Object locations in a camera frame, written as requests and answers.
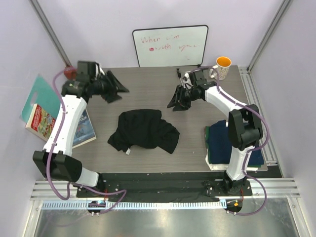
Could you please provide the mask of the blue cover book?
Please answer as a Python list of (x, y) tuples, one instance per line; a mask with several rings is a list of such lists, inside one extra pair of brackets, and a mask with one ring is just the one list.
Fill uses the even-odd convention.
[(88, 112), (85, 109), (79, 118), (79, 123), (73, 140), (73, 148), (89, 143), (95, 139), (96, 134), (93, 129)]

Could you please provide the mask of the white mug orange inside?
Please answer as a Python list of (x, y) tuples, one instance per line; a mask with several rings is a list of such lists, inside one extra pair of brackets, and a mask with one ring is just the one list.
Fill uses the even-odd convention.
[(219, 74), (219, 80), (224, 80), (228, 74), (229, 68), (232, 65), (230, 58), (221, 56), (216, 60), (216, 65), (214, 66)]

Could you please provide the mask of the black t shirt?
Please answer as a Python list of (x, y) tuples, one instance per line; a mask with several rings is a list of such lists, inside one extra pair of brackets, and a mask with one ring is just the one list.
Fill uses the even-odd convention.
[(162, 119), (160, 110), (138, 109), (119, 115), (117, 129), (109, 137), (108, 144), (125, 153), (128, 153), (132, 146), (139, 146), (144, 149), (159, 147), (172, 154), (179, 137), (180, 132)]

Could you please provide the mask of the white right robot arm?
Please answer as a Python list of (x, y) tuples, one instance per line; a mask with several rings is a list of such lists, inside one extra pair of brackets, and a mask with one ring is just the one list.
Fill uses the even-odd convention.
[(208, 81), (203, 69), (185, 73), (182, 81), (182, 85), (176, 87), (168, 108), (186, 111), (192, 101), (202, 99), (228, 118), (228, 139), (232, 151), (228, 168), (224, 172), (223, 189), (229, 195), (238, 195), (247, 180), (246, 167), (250, 155), (263, 137), (259, 109), (254, 104), (247, 105), (229, 95), (219, 82)]

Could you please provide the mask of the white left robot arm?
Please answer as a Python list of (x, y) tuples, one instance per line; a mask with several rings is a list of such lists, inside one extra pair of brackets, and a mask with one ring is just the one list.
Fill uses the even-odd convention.
[(52, 134), (41, 151), (34, 151), (33, 161), (42, 175), (48, 180), (52, 190), (53, 181), (67, 181), (83, 187), (94, 197), (100, 197), (105, 191), (102, 175), (83, 167), (72, 157), (73, 141), (80, 117), (89, 99), (100, 95), (107, 103), (120, 100), (120, 93), (127, 93), (114, 74), (103, 71), (94, 61), (78, 61), (75, 80), (66, 81), (61, 90), (57, 90), (60, 109)]

